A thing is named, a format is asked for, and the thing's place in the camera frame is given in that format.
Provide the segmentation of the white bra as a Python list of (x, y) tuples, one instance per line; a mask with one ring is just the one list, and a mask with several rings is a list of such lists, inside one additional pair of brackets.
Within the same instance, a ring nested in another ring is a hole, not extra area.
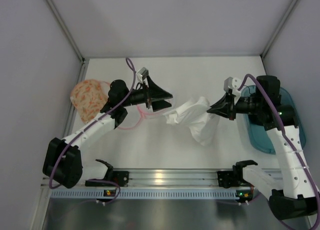
[(167, 124), (187, 127), (196, 142), (202, 146), (208, 146), (214, 138), (220, 121), (218, 115), (207, 112), (209, 107), (209, 100), (201, 96), (198, 100), (191, 98), (163, 115)]

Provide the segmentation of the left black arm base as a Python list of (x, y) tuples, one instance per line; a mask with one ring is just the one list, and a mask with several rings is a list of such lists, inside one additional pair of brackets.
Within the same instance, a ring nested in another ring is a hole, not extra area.
[(118, 186), (126, 186), (129, 182), (129, 171), (123, 170), (108, 170), (106, 176), (102, 180), (86, 180), (86, 187), (102, 187), (102, 186), (114, 186), (111, 182), (116, 183)]

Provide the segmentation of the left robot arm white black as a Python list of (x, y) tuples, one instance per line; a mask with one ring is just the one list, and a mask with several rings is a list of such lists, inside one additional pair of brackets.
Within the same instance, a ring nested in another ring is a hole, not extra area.
[(171, 107), (173, 95), (153, 82), (150, 76), (140, 88), (128, 88), (123, 80), (114, 80), (108, 100), (97, 116), (84, 127), (63, 139), (54, 138), (48, 144), (42, 172), (49, 177), (49, 187), (72, 188), (80, 181), (109, 182), (113, 167), (104, 160), (89, 162), (85, 153), (108, 132), (117, 129), (128, 115), (128, 106), (145, 104), (157, 112)]

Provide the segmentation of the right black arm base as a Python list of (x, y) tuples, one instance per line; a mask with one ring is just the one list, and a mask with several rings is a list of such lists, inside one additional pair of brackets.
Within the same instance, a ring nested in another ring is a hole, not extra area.
[(251, 184), (246, 181), (238, 180), (237, 176), (233, 171), (218, 171), (217, 181), (219, 187), (230, 188), (230, 187), (249, 187)]

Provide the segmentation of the white mesh laundry bag pink trim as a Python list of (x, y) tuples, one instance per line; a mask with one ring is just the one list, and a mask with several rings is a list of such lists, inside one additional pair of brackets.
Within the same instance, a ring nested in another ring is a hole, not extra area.
[(127, 108), (128, 115), (117, 128), (120, 130), (133, 130), (144, 120), (158, 117), (161, 112), (154, 112), (145, 105), (130, 106)]

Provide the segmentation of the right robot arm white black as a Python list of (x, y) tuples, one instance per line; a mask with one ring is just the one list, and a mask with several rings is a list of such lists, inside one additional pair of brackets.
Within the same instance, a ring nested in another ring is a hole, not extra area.
[(257, 188), (278, 220), (319, 215), (320, 192), (304, 157), (294, 107), (281, 103), (280, 80), (275, 76), (251, 74), (245, 78), (251, 78), (255, 84), (251, 96), (242, 96), (245, 80), (229, 77), (224, 81), (224, 96), (207, 112), (229, 120), (235, 120), (237, 114), (255, 118), (272, 143), (282, 182), (268, 175), (253, 160), (236, 162), (232, 167), (232, 181)]

